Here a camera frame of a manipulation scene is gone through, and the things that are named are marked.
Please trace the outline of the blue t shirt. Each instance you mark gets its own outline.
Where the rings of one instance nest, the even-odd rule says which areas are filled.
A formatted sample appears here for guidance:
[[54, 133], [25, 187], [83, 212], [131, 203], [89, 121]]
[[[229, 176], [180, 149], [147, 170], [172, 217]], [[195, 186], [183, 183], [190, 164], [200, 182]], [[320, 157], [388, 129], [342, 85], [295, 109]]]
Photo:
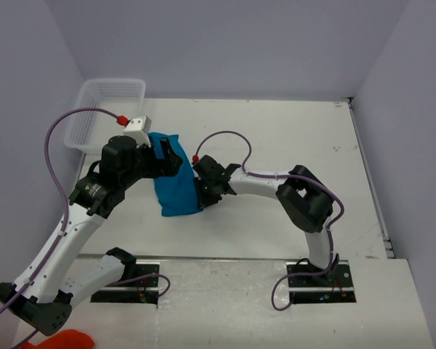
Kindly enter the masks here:
[[178, 173], [173, 177], [159, 177], [153, 180], [158, 203], [163, 217], [178, 217], [202, 212], [194, 185], [193, 169], [188, 157], [179, 143], [179, 135], [165, 135], [150, 132], [150, 141], [157, 157], [162, 158], [160, 140], [166, 138], [172, 150], [183, 160]]

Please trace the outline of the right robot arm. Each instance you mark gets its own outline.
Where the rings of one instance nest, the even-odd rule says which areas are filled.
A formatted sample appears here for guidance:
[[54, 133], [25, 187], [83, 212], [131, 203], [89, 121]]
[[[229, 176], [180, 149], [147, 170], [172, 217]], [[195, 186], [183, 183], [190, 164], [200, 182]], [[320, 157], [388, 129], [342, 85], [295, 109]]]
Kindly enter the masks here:
[[321, 276], [335, 268], [339, 257], [331, 233], [334, 197], [308, 168], [297, 165], [284, 174], [256, 174], [239, 164], [224, 167], [210, 156], [194, 156], [193, 170], [200, 208], [217, 204], [225, 195], [275, 199], [305, 234], [309, 272]]

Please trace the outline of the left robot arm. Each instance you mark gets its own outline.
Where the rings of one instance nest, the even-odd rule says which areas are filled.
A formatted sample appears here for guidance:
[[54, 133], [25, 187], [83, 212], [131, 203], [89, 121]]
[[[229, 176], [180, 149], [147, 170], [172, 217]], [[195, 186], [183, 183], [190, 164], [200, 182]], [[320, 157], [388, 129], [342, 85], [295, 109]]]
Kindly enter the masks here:
[[138, 180], [175, 176], [182, 158], [162, 137], [155, 145], [138, 145], [128, 136], [115, 136], [102, 148], [69, 196], [69, 205], [36, 259], [12, 283], [0, 283], [0, 302], [45, 336], [58, 332], [72, 310], [110, 284], [118, 283], [136, 263], [132, 254], [109, 250], [84, 275], [67, 272], [91, 235]]

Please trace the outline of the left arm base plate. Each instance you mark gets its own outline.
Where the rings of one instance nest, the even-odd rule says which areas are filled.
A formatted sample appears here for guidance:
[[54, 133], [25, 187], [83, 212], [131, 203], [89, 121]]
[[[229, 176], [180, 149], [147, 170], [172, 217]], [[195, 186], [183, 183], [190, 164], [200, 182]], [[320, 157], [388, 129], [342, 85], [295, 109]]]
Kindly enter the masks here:
[[[129, 274], [123, 276], [121, 280], [130, 280], [159, 272], [160, 264], [157, 262], [138, 262]], [[159, 277], [150, 277], [120, 286], [108, 286], [94, 293], [90, 297], [90, 303], [157, 305], [158, 283]]]

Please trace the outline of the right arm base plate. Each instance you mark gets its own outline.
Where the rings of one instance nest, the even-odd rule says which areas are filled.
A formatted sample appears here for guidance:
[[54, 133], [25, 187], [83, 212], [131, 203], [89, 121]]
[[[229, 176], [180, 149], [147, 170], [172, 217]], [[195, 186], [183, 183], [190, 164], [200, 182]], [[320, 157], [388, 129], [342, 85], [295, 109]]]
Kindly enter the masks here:
[[293, 273], [309, 273], [308, 260], [286, 264], [289, 298], [294, 305], [355, 303], [355, 289], [347, 260], [341, 260], [334, 270], [324, 276], [293, 276]]

